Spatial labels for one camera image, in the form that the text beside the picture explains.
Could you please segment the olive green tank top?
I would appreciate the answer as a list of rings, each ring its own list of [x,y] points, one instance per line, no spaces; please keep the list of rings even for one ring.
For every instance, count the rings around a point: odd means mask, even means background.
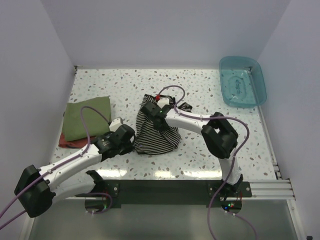
[[[68,103],[63,116],[62,133],[68,142],[102,135],[110,131],[111,103],[107,96]]]

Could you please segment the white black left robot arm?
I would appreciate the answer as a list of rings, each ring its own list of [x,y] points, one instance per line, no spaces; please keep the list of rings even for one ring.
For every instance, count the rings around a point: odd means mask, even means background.
[[[107,132],[90,141],[85,148],[56,163],[37,169],[26,167],[14,190],[28,216],[35,218],[47,211],[58,196],[58,186],[80,171],[117,155],[133,151],[131,138],[135,131],[122,124],[115,131]]]

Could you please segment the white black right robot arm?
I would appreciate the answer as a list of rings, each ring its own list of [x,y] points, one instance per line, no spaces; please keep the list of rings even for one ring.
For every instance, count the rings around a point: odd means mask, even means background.
[[[219,160],[223,192],[233,197],[241,190],[243,175],[237,163],[239,135],[228,122],[229,117],[220,112],[202,116],[167,104],[160,107],[151,101],[144,104],[140,111],[151,120],[156,130],[179,128],[201,135],[208,151]]]

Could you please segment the black white striped tank top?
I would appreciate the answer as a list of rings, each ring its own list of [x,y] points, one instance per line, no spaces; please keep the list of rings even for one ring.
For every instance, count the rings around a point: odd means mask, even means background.
[[[154,129],[153,123],[140,110],[136,116],[136,138],[134,150],[139,155],[162,155],[176,150],[181,142],[181,135],[177,127],[159,131]]]

